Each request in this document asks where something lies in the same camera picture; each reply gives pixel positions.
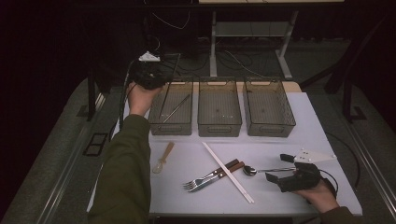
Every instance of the metal mesh basket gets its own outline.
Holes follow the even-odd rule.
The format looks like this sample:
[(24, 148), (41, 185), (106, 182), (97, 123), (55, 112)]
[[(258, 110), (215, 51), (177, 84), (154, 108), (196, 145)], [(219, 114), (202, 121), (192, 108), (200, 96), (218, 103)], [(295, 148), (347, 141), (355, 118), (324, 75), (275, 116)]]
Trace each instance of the metal mesh basket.
[(153, 100), (148, 115), (153, 135), (191, 135), (192, 77), (175, 78)]
[(201, 77), (198, 132), (202, 137), (239, 136), (242, 119), (234, 77)]
[(248, 135), (288, 137), (296, 125), (279, 77), (246, 77), (244, 104)]

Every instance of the white table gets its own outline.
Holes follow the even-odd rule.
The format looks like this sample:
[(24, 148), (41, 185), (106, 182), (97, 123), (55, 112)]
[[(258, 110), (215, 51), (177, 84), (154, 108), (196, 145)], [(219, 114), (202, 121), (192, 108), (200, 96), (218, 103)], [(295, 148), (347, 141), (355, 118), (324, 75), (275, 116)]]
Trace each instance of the white table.
[[(297, 155), (302, 148), (332, 155), (332, 147), (307, 95), (303, 92), (288, 92), (287, 95), (297, 123), (288, 138), (248, 136), (241, 93), (239, 102), (242, 121), (244, 121), (241, 132), (239, 137), (227, 138), (198, 135), (198, 95), (194, 94), (192, 135), (149, 135), (151, 166), (154, 166), (162, 156), (168, 142), (175, 142), (163, 171), (158, 175), (151, 174), (150, 213), (154, 217), (298, 217), (315, 214), (316, 210), (305, 199), (290, 192), (282, 193), (276, 184), (265, 179), (263, 173), (247, 176), (242, 169), (233, 173), (255, 203), (248, 203), (227, 177), (194, 193), (182, 188), (183, 183), (219, 168), (203, 146), (203, 141), (209, 144), (223, 163), (238, 159), (256, 169), (291, 167), (292, 164), (281, 161), (279, 155), (281, 153)], [(319, 162), (316, 166), (336, 178), (339, 185), (338, 202), (347, 206), (353, 215), (361, 216), (361, 205), (338, 160)]]

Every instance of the fork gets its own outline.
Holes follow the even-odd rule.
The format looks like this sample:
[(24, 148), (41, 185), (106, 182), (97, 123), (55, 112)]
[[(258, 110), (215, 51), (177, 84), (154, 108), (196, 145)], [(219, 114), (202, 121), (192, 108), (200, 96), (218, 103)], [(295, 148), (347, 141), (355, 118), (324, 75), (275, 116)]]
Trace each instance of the fork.
[[(234, 165), (236, 165), (238, 163), (239, 163), (239, 160), (235, 159), (235, 160), (230, 161), (227, 164), (225, 164), (225, 166), (228, 169), (230, 169), (231, 167), (233, 167)], [(219, 169), (211, 172), (210, 174), (208, 174), (208, 175), (206, 175), (204, 177), (196, 178), (196, 179), (194, 179), (194, 180), (192, 180), (190, 182), (184, 183), (183, 184), (183, 188), (184, 189), (193, 189), (193, 188), (197, 187), (198, 185), (202, 184), (207, 178), (215, 176), (215, 175), (217, 175), (218, 173), (220, 173), (222, 171), (223, 171), (223, 169), (219, 168)]]

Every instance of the floor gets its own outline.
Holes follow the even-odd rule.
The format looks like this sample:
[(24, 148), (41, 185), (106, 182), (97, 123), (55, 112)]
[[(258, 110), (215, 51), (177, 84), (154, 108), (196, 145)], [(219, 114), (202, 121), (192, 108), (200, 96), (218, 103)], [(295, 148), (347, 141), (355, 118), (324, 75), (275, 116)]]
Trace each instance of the floor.
[[(179, 73), (195, 77), (208, 76), (208, 42), (200, 39), (198, 55), (182, 58)], [(263, 76), (280, 76), (274, 49), (276, 39), (223, 38), (218, 41), (218, 76), (243, 77), (251, 72)], [(293, 81), (301, 83), (334, 64), (345, 52), (346, 40), (306, 40), (290, 42), (286, 53)], [(327, 78), (303, 89), (316, 110), (351, 186), (363, 209), (363, 223), (396, 223), (394, 206), (396, 189), (396, 136), (358, 88), (353, 90), (352, 105), (367, 119), (348, 123), (341, 114), (342, 92), (326, 94)], [(100, 169), (101, 157), (83, 156), (92, 136), (110, 136), (119, 114), (121, 87), (100, 94), (97, 113), (91, 122), (84, 112), (88, 97), (87, 82), (82, 82), (70, 96), (64, 112), (42, 148), (35, 165), (23, 182), (1, 223), (86, 223), (86, 209), (92, 186)], [(319, 223), (317, 218), (268, 220), (255, 218), (212, 219), (207, 223)], [(166, 220), (157, 219), (158, 223)]]

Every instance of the sleeve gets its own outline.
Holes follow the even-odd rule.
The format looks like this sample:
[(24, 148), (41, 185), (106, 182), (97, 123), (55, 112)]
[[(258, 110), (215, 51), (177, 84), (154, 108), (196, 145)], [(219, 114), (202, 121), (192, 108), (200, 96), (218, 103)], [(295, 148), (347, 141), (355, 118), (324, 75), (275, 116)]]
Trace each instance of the sleeve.
[(362, 221), (354, 217), (347, 207), (337, 207), (326, 213), (320, 214), (323, 224), (359, 224)]
[(148, 223), (149, 156), (149, 122), (130, 115), (105, 151), (89, 223)]

